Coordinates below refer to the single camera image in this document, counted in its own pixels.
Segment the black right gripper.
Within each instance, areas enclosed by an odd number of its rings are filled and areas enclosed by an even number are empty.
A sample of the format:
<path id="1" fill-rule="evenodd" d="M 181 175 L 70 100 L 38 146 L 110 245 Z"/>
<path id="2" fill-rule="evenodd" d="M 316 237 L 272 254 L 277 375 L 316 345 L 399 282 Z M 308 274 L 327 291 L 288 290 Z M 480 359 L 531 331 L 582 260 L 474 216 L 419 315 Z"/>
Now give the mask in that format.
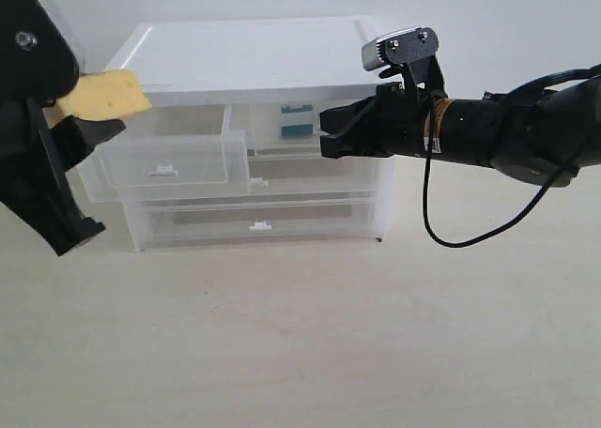
<path id="1" fill-rule="evenodd" d="M 428 91 L 417 86 L 405 90 L 400 83 L 380 85 L 374 97 L 326 109 L 319 114 L 320 128 L 329 134 L 320 138 L 321 156 L 326 159 L 424 158 L 430 144 L 430 131 L 433 131 L 432 153 L 440 154 L 442 115 L 434 111 L 435 128 L 432 130 L 430 118 L 432 107 L 445 101 L 443 90 Z M 349 124 L 358 125 L 367 132 L 367 140 L 334 136 L 345 131 Z"/>

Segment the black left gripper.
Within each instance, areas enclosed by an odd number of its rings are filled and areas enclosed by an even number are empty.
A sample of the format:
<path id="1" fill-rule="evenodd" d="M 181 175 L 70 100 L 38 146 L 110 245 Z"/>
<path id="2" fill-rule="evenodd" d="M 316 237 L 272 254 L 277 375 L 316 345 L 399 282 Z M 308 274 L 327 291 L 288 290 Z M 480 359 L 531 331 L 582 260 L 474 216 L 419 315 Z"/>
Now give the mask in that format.
<path id="1" fill-rule="evenodd" d="M 80 210 L 67 171 L 126 129 L 75 116 L 49 127 L 43 109 L 75 87 L 82 62 L 53 0 L 1 0 L 1 202 L 57 255 L 105 228 Z"/>

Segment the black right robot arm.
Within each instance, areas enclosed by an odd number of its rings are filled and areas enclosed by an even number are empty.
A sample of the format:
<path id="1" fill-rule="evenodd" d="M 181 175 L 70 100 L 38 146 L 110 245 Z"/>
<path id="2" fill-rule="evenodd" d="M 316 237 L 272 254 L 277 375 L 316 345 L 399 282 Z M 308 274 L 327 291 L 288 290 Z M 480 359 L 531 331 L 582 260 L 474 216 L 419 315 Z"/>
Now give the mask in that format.
<path id="1" fill-rule="evenodd" d="M 414 82 L 378 86 L 374 96 L 319 115 L 321 154 L 430 158 L 492 168 L 541 186 L 568 186 L 600 163 L 600 68 L 573 69 L 507 94 L 450 99 Z"/>

